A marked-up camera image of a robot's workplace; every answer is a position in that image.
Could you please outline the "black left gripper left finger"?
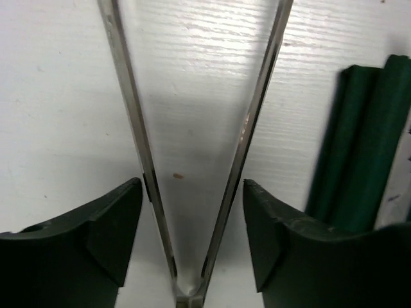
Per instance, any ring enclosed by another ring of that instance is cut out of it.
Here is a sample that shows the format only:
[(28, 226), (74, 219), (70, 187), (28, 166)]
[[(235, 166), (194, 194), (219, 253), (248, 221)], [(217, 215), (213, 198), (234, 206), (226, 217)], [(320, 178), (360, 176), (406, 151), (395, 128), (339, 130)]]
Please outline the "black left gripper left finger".
[(132, 178), (65, 214), (1, 234), (2, 307), (114, 307), (141, 213)]

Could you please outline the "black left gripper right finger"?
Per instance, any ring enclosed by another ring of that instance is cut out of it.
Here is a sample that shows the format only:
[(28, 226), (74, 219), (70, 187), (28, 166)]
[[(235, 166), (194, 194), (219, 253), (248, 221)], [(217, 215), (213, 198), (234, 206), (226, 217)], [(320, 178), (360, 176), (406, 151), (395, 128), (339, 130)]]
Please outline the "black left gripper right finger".
[(243, 183), (256, 289), (265, 307), (409, 307), (410, 224), (353, 234)]

